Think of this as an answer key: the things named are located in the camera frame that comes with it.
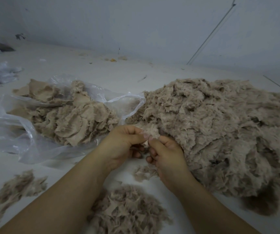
white work surface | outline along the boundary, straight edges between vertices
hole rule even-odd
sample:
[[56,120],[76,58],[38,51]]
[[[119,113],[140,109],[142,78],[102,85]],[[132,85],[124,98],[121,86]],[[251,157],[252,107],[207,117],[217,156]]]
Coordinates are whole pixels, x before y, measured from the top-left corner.
[[[280,92],[280,87],[263,76],[252,72],[235,73],[186,65],[166,66],[129,58],[128,60],[118,60],[118,55],[99,55],[87,50],[25,41],[13,41],[11,44],[16,51],[0,54],[0,62],[7,61],[9,66],[21,66],[24,70],[18,73],[18,81],[0,87],[0,97],[2,94],[11,93],[12,89],[25,86],[31,78],[46,81],[53,75],[63,73],[75,75],[86,82],[97,84],[118,93],[139,93],[144,90],[155,90],[177,78],[205,78],[209,81],[226,78],[250,80],[255,87]],[[117,62],[105,61],[104,58],[115,58]],[[80,159],[81,157],[49,160],[42,164],[25,165],[18,162],[17,155],[0,152],[0,188],[14,174],[20,174],[28,169],[33,169],[36,177],[48,176],[47,182],[50,187],[74,166],[74,162]],[[174,220],[172,226],[164,225],[161,234],[193,233],[193,228],[185,216],[181,204],[158,178],[152,178],[150,181],[142,183],[134,180],[131,172],[139,164],[145,164],[145,161],[137,159],[127,161],[120,169],[111,173],[105,186],[107,187],[111,181],[116,180],[122,181],[123,184],[136,184],[144,187],[148,193],[161,201]],[[260,216],[244,210],[241,203],[235,198],[227,198],[219,194],[215,196],[261,233],[280,233],[280,214],[276,217]],[[35,197],[24,197],[7,209],[0,222],[0,227],[34,199]]]

plastic bag opening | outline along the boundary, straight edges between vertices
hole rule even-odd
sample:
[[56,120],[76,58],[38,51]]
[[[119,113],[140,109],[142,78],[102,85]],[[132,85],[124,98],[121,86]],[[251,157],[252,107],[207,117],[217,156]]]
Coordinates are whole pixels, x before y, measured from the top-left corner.
[[[48,83],[61,89],[59,95],[62,99],[71,98],[70,86],[76,80],[71,75],[54,76]],[[119,124],[137,112],[145,103],[143,94],[119,94],[99,87],[95,84],[85,83],[85,90],[89,96],[103,102],[108,108],[114,110],[120,118]],[[86,155],[87,150],[97,146],[104,136],[96,137],[86,144],[77,146],[60,145],[55,141],[38,134],[33,124],[22,117],[7,114],[19,106],[29,108],[52,107],[54,105],[38,102],[28,97],[3,95],[0,100],[0,151],[19,155],[19,162],[34,164],[48,159],[70,158]]]

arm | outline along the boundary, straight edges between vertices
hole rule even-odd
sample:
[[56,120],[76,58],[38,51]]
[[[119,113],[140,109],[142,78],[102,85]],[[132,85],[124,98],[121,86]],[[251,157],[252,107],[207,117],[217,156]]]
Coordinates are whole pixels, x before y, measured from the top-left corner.
[[196,181],[175,141],[161,136],[149,138],[149,145],[147,161],[157,167],[161,181],[179,199],[197,233],[259,233]]
[[134,126],[118,126],[58,182],[0,228],[0,234],[78,233],[109,173],[148,135]]

person's left hand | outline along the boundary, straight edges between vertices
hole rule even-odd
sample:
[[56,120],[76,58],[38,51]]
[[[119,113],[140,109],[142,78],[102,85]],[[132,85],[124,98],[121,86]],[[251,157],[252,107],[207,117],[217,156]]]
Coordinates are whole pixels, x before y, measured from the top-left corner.
[[144,151],[144,147],[140,144],[148,138],[149,135],[143,133],[143,130],[138,127],[132,125],[117,126],[97,146],[95,152],[105,159],[112,171],[122,165],[129,157],[140,158],[139,150]]

wall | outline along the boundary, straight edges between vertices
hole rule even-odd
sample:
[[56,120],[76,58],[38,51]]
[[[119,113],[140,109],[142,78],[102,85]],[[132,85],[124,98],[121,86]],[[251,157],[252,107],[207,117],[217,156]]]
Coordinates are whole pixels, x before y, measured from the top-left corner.
[[0,0],[0,38],[25,33],[24,21],[15,0]]
[[187,63],[232,0],[16,0],[29,40]]
[[193,64],[258,70],[280,84],[280,0],[236,0]]

